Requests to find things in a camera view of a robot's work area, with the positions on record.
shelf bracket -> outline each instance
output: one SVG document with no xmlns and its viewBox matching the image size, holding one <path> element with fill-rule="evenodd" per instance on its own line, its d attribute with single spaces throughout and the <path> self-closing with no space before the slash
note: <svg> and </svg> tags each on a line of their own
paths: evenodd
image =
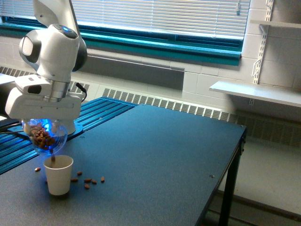
<svg viewBox="0 0 301 226">
<path fill-rule="evenodd" d="M 266 0 L 267 14 L 265 16 L 265 21 L 270 21 L 271 20 L 273 4 L 274 4 L 274 0 Z M 261 72 L 263 54 L 264 54 L 264 50 L 265 50 L 267 36 L 268 36 L 268 33 L 269 33 L 269 26 L 268 25 L 260 24 L 259 27 L 262 31 L 262 38 L 261 38 L 261 44 L 260 44 L 260 48 L 259 48 L 259 54 L 258 54 L 257 61 L 253 64 L 253 70 L 252 70 L 253 84 L 258 84 L 259 83 L 259 76 L 260 76 L 260 72 Z M 249 105 L 253 105 L 253 104 L 254 104 L 254 99 L 250 99 Z"/>
<path fill-rule="evenodd" d="M 260 27 L 260 30 L 261 30 L 263 35 L 268 34 L 268 31 L 269 31 L 269 26 L 268 25 L 260 24 L 259 27 Z"/>
</svg>

cable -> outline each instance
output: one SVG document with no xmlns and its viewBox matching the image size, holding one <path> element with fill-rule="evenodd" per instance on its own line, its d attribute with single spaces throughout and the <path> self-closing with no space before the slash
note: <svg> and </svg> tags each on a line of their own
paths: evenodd
<svg viewBox="0 0 301 226">
<path fill-rule="evenodd" d="M 84 102 L 84 100 L 87 98 L 87 91 L 86 89 L 79 83 L 77 82 L 75 84 L 83 93 L 85 93 L 85 97 L 82 99 L 82 102 Z"/>
<path fill-rule="evenodd" d="M 10 124 L 10 125 L 7 125 L 7 126 L 0 127 L 0 130 L 5 130 L 5 129 L 9 129 L 11 127 L 20 126 L 20 125 L 21 125 L 21 123 L 17 122 L 17 123 L 14 123 L 14 124 Z"/>
<path fill-rule="evenodd" d="M 13 132 L 0 132 L 0 134 L 13 134 L 13 133 L 20 133 L 20 132 L 23 132 L 23 130 L 13 131 Z"/>
</svg>

blue light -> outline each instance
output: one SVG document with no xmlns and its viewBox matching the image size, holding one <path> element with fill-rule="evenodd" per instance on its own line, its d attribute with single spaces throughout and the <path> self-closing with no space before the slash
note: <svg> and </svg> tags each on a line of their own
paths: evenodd
<svg viewBox="0 0 301 226">
<path fill-rule="evenodd" d="M 49 132 L 49 126 L 50 126 L 49 124 L 44 125 L 44 128 L 47 132 Z"/>
</svg>

dark blue table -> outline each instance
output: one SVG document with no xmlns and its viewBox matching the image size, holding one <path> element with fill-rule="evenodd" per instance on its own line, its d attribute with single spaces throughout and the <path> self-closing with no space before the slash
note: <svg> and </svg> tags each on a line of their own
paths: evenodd
<svg viewBox="0 0 301 226">
<path fill-rule="evenodd" d="M 194 226 L 225 172 L 220 225 L 227 225 L 246 129 L 140 105 L 67 142 L 73 174 L 104 184 L 49 195 L 38 156 L 0 176 L 0 225 Z"/>
</svg>

window blinds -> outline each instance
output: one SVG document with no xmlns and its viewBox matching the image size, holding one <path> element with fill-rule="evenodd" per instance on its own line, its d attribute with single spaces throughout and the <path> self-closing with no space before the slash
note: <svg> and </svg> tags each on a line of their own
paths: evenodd
<svg viewBox="0 0 301 226">
<path fill-rule="evenodd" d="M 79 24 L 242 40 L 250 0 L 72 0 Z M 32 0 L 0 0 L 0 14 L 33 17 Z"/>
</svg>

